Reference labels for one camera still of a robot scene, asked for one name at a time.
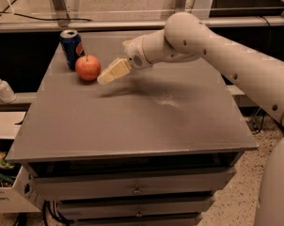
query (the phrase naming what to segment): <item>red apple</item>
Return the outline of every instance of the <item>red apple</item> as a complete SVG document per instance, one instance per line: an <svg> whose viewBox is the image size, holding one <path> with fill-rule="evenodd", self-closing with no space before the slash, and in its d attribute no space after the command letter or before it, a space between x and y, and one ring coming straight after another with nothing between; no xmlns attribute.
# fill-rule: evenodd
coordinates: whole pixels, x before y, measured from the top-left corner
<svg viewBox="0 0 284 226"><path fill-rule="evenodd" d="M85 55L76 60L75 70L81 79L92 81L101 73L102 67L96 57Z"/></svg>

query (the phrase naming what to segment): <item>soda can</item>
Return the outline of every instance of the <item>soda can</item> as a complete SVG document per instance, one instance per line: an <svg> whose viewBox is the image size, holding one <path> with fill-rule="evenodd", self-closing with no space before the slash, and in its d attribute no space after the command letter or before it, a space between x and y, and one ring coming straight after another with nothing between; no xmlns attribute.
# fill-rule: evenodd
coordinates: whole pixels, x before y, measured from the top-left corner
<svg viewBox="0 0 284 226"><path fill-rule="evenodd" d="M67 59L68 67L75 70L75 62L85 55L80 35L76 30L64 30L60 33L60 44Z"/></svg>

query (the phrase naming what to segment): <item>green object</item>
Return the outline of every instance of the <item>green object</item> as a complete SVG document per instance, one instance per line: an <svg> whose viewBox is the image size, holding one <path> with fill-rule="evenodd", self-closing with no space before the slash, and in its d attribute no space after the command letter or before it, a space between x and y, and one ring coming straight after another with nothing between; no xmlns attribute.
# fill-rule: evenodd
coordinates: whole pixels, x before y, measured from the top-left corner
<svg viewBox="0 0 284 226"><path fill-rule="evenodd" d="M6 156L7 156L7 153L0 152L0 169L11 170L14 168L14 165L5 160Z"/></svg>
<svg viewBox="0 0 284 226"><path fill-rule="evenodd" d="M2 173L0 173L0 179L3 181L9 182L12 185L14 183L14 180L11 177L7 177L6 175L3 175Z"/></svg>

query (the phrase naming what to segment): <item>gray tabletop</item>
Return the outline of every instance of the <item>gray tabletop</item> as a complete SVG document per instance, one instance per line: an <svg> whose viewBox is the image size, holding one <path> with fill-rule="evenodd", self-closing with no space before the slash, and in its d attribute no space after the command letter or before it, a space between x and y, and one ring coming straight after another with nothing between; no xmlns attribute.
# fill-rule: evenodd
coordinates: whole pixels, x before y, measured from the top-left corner
<svg viewBox="0 0 284 226"><path fill-rule="evenodd" d="M103 68L122 42L145 32L82 34ZM68 69L58 46L7 160L88 158L253 150L256 143L221 75L203 59L160 63L106 86Z"/></svg>

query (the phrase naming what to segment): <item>spray bottle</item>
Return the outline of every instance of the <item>spray bottle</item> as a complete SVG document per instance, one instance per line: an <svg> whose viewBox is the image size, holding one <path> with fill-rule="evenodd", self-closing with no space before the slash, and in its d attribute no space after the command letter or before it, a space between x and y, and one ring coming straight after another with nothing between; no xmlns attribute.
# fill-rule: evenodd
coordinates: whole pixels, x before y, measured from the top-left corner
<svg viewBox="0 0 284 226"><path fill-rule="evenodd" d="M13 92L12 88L5 80L0 79L0 99L4 103L11 103L15 101L17 96Z"/></svg>

